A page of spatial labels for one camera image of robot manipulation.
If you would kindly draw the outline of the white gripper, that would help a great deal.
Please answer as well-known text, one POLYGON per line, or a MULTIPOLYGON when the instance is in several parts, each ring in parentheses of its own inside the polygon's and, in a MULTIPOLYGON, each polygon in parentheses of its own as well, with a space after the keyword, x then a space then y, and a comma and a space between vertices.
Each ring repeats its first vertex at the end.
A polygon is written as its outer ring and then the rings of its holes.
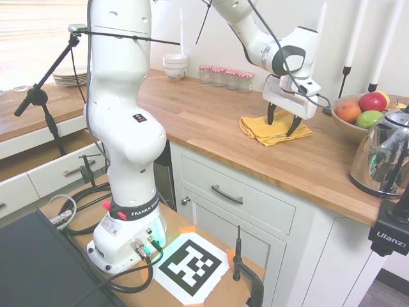
POLYGON ((263 98, 269 101, 267 124, 273 124, 276 106, 294 115, 286 137, 290 137, 296 131, 301 123, 301 118, 304 120, 311 119, 317 110, 318 84, 309 77, 299 79, 298 85, 307 92, 307 97, 312 102, 298 91, 296 84, 289 75, 282 77, 269 75, 263 89, 263 98))

